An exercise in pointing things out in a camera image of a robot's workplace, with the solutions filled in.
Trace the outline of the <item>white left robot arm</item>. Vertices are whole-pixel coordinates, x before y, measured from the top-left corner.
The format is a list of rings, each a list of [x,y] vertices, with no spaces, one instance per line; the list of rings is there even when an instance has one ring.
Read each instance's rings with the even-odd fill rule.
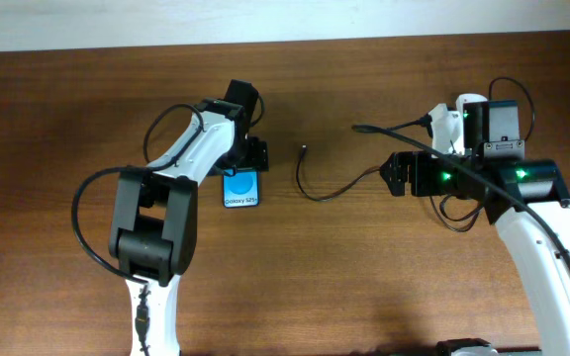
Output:
[[[254,94],[205,99],[189,108],[189,127],[163,154],[120,173],[109,252],[130,293],[132,354],[180,354],[178,290],[196,248],[198,188],[215,175],[254,196],[267,147],[248,132],[263,107]]]

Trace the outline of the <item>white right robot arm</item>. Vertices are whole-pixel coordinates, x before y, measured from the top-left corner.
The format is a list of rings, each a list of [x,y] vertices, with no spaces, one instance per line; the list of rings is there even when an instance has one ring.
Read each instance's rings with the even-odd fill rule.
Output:
[[[380,167],[394,196],[474,200],[506,245],[545,355],[570,355],[570,194],[552,160],[473,163],[396,152]]]

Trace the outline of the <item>blue Galaxy smartphone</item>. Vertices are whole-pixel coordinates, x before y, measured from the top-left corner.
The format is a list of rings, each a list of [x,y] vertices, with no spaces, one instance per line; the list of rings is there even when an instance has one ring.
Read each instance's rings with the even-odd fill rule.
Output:
[[[258,206],[259,174],[255,170],[238,171],[223,177],[223,204],[227,209]]]

